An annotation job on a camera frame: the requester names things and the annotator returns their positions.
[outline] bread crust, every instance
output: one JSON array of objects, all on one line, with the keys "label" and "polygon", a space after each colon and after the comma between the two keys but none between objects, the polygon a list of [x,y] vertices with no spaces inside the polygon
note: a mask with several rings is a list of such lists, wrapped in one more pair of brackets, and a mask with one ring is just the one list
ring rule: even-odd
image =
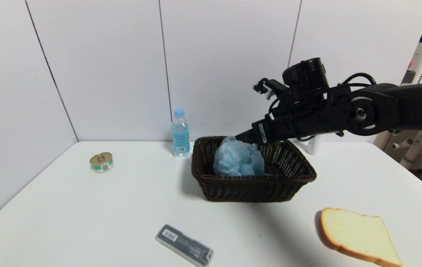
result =
[{"label": "bread crust", "polygon": [[327,212],[327,211],[344,211],[344,210],[341,209],[341,208],[336,208],[336,209],[335,208],[324,208],[321,211],[321,216],[319,218],[319,228],[321,230],[322,238],[326,242],[326,244],[329,247],[331,247],[333,250],[337,250],[337,251],[339,251],[343,254],[346,254],[350,257],[355,257],[359,260],[374,262],[375,264],[380,265],[382,267],[401,267],[402,266],[402,265],[394,264],[392,262],[388,262],[388,261],[383,260],[383,259],[378,258],[378,257],[373,257],[371,255],[351,251],[347,247],[344,247],[344,245],[338,244],[338,243],[334,242],[333,240],[331,240],[331,238],[329,238],[326,235],[326,231],[325,231],[325,228],[324,228],[323,218],[324,218],[325,211]]}]

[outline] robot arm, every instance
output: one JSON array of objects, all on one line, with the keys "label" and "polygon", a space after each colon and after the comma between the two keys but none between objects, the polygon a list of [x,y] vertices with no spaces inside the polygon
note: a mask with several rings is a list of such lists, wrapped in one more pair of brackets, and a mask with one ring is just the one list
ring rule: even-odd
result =
[{"label": "robot arm", "polygon": [[[320,59],[315,58],[285,70],[285,85],[262,79],[254,90],[276,95],[277,99],[263,120],[252,123],[252,129],[236,135],[236,139],[265,144],[330,132],[342,136],[343,130],[356,135],[422,130],[422,84],[375,84],[369,75],[358,73],[330,88],[325,72]],[[349,83],[358,76],[367,78],[371,84]],[[365,88],[352,92],[351,86]]]}]

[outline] white table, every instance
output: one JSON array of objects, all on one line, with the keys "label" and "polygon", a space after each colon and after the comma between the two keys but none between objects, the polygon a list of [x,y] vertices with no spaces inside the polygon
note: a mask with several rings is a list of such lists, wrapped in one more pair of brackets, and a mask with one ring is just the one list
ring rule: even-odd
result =
[{"label": "white table", "polygon": [[[105,174],[89,159],[111,152]],[[325,143],[284,203],[205,201],[166,142],[80,142],[0,211],[0,267],[191,266],[155,240],[168,223],[226,266],[375,267],[326,247],[318,211],[381,216],[405,267],[422,266],[422,182],[371,144]]]}]

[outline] brown woven basket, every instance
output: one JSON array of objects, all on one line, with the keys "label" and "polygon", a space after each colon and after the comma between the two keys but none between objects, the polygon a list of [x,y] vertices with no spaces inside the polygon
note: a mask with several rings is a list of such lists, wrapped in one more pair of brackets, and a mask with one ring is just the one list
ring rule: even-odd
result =
[{"label": "brown woven basket", "polygon": [[202,137],[194,143],[192,174],[210,201],[277,202],[292,199],[316,172],[289,141],[259,145],[270,176],[216,176],[213,162],[224,136]]}]

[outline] white bread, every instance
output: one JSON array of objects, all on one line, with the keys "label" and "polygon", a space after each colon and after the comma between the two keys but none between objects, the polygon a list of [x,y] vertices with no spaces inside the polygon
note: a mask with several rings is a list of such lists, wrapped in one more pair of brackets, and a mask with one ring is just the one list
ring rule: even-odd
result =
[{"label": "white bread", "polygon": [[321,212],[320,227],[329,247],[341,253],[383,267],[402,266],[380,217],[325,208]]}]

